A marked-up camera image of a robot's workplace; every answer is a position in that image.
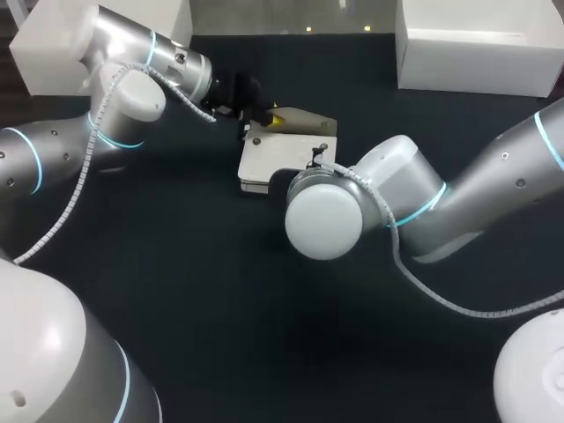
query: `white cardboard box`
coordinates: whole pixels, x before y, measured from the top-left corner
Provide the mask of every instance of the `white cardboard box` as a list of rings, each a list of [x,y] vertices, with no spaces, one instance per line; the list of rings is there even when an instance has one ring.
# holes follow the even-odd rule
[[[100,4],[172,40],[189,46],[189,0],[40,0],[10,45],[31,95],[86,95],[86,67],[69,53],[82,10]]]
[[[552,0],[398,0],[399,88],[547,97],[564,64]]]

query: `white coiled cable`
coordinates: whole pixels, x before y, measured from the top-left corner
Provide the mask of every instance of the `white coiled cable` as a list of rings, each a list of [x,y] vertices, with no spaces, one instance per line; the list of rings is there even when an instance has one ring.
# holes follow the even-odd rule
[[[416,286],[419,290],[423,293],[431,297],[436,302],[442,304],[446,308],[450,308],[461,315],[467,315],[469,317],[475,317],[478,319],[502,319],[504,317],[511,317],[513,315],[521,315],[523,313],[528,313],[530,311],[537,310],[539,308],[547,307],[554,304],[557,301],[564,300],[564,290],[551,295],[550,297],[544,298],[543,300],[532,302],[531,304],[527,304],[526,306],[518,307],[518,308],[511,308],[509,310],[503,311],[475,311],[470,310],[469,308],[460,307],[457,304],[441,297],[438,293],[433,291],[431,288],[426,286],[423,282],[421,282],[415,275],[413,275],[407,267],[405,267],[404,263],[402,262],[402,257],[400,255],[399,249],[399,231],[397,230],[397,222],[396,218],[394,217],[394,213],[388,206],[386,200],[382,197],[380,192],[377,189],[374,189],[372,185],[362,178],[360,175],[356,174],[354,171],[347,167],[340,166],[335,163],[331,163],[323,158],[322,155],[318,155],[314,158],[314,162],[322,167],[325,167],[333,172],[337,172],[347,178],[352,179],[353,181],[357,182],[370,196],[376,201],[378,207],[381,211],[385,213],[388,218],[388,224],[390,225],[391,229],[391,241],[392,241],[392,254],[394,257],[394,262],[397,268]]]
[[[106,108],[108,107],[108,103],[112,94],[114,93],[117,85],[125,78],[125,76],[133,70],[142,71],[148,75],[151,75],[155,79],[157,79],[162,85],[166,86],[174,95],[176,95],[182,103],[184,103],[190,110],[192,110],[198,117],[204,119],[209,123],[215,123],[217,120],[215,117],[208,115],[203,110],[198,108],[188,96],[183,93],[181,90],[176,88],[172,85],[162,74],[160,74],[155,69],[143,65],[141,63],[120,63],[122,68],[114,77],[114,81],[108,88],[108,92],[104,95],[102,102],[100,104],[100,108],[98,109],[98,113],[93,121],[93,128],[90,132],[90,137],[88,138],[88,144],[86,146],[86,153],[85,159],[82,164],[82,169],[80,171],[80,175],[78,177],[77,185],[75,186],[74,191],[72,192],[72,196],[70,197],[69,203],[64,208],[63,213],[56,221],[56,223],[44,234],[25,254],[19,256],[14,260],[16,265],[21,265],[26,260],[29,260],[31,257],[35,256],[43,247],[47,245],[49,241],[56,235],[57,232],[63,227],[64,223],[67,221],[69,216],[71,215],[72,211],[74,210],[78,199],[80,198],[80,194],[82,193],[82,189],[84,188],[86,177],[88,176],[88,171],[90,170],[90,165],[92,162],[92,156],[94,152],[94,146],[96,145],[96,138],[98,137],[98,133],[100,131],[100,125],[102,119],[104,117],[104,113],[106,112]]]

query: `black mat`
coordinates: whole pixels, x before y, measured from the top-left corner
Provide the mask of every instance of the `black mat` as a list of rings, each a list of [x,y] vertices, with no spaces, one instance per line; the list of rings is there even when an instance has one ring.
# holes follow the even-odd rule
[[[344,165],[405,134],[449,180],[546,104],[398,91],[391,35],[195,38],[193,48],[252,70],[280,106],[337,118]],[[299,256],[279,212],[240,194],[235,134],[232,122],[210,127],[170,107],[139,160],[94,176],[30,263],[119,340],[155,384],[166,423],[497,422],[495,360],[532,315],[483,322],[435,305],[398,274],[385,231],[334,262]],[[55,217],[68,188],[19,204],[12,254]],[[506,219],[437,265],[406,261],[469,308],[536,300],[564,286],[563,200]]]

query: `small metal part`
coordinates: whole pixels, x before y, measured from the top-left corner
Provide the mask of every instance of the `small metal part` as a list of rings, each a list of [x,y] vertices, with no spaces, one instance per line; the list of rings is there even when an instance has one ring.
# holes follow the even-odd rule
[[[185,64],[186,63],[186,56],[182,53],[176,53],[176,56],[174,56],[174,59],[179,64]]]

